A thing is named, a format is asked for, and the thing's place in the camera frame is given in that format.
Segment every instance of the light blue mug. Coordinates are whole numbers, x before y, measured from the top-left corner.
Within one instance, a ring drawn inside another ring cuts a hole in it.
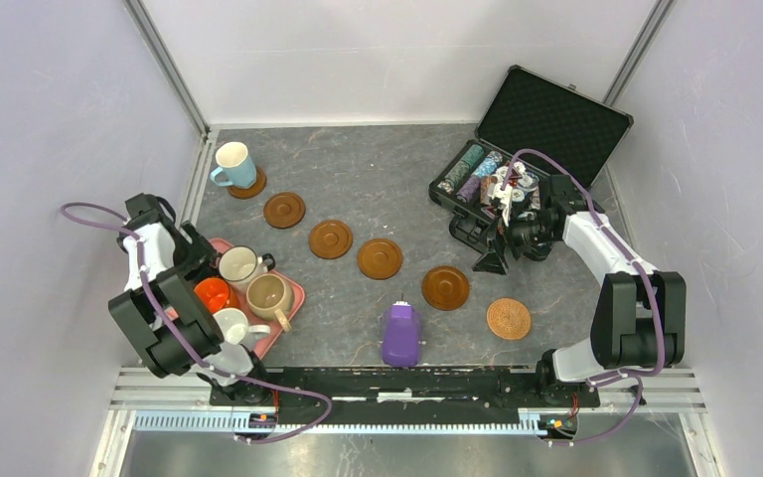
[[[242,142],[228,142],[215,153],[218,168],[212,171],[209,178],[216,186],[236,186],[249,189],[255,184],[255,164],[249,157],[247,146]],[[218,174],[227,175],[227,181],[219,181]]]

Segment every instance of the mug handle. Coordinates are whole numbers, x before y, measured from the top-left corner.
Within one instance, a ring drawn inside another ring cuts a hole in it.
[[[270,261],[270,263],[267,265],[267,271],[272,270],[273,268],[276,268],[276,258],[273,258],[273,255],[270,253],[263,253],[261,255],[261,262],[265,263]]]
[[[174,208],[171,207],[171,204],[168,203],[168,199],[165,199],[164,197],[154,196],[156,198],[156,202],[159,203],[160,206],[162,206],[165,209],[165,212],[171,216],[171,222],[176,223],[177,222],[177,213],[174,212]]]
[[[270,325],[252,325],[247,328],[247,336],[251,335],[255,341],[267,338],[272,332]]]
[[[282,329],[285,331],[291,331],[291,322],[288,321],[288,317],[285,316],[285,312],[282,310],[276,310],[276,320],[282,325]]]
[[[218,179],[217,179],[218,174],[221,174],[223,171],[224,171],[224,168],[221,166],[218,166],[217,168],[215,168],[214,171],[212,171],[212,174],[209,175],[209,178],[212,179],[212,182],[214,182],[216,186],[221,186],[221,187],[231,186],[232,181],[218,182]]]

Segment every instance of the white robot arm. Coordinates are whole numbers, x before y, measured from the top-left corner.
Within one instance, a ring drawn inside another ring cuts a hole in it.
[[[676,272],[659,271],[640,258],[610,228],[603,212],[593,217],[568,176],[553,175],[541,182],[540,198],[542,208],[534,218],[508,227],[506,238],[517,248],[515,253],[527,255],[537,247],[563,241],[580,255],[601,285],[589,337],[546,353],[554,379],[578,383],[606,370],[653,367],[658,346],[649,311],[651,300],[656,302],[663,324],[664,363],[678,363],[686,334],[683,278]],[[648,296],[634,264],[649,277],[653,296]]]

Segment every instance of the purple container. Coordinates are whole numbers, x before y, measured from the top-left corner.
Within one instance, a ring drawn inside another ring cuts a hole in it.
[[[397,301],[384,312],[381,359],[390,366],[409,367],[419,363],[419,334],[422,315],[407,302]]]

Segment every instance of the wooden coaster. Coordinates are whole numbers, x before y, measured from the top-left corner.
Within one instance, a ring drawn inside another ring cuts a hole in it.
[[[305,217],[305,202],[293,192],[281,192],[264,204],[264,220],[275,229],[290,229]]]
[[[387,238],[368,240],[358,250],[358,268],[373,280],[387,280],[402,268],[402,250]]]
[[[267,185],[267,175],[260,167],[255,166],[255,183],[248,189],[242,189],[241,187],[229,186],[227,192],[236,199],[252,199],[259,195],[264,190],[264,186]]]
[[[353,231],[341,221],[324,221],[311,230],[308,246],[321,258],[339,258],[353,246]]]
[[[469,280],[454,266],[432,268],[422,279],[422,296],[438,310],[460,308],[469,298]]]
[[[499,338],[521,340],[531,331],[531,312],[522,303],[500,298],[487,309],[487,324]]]

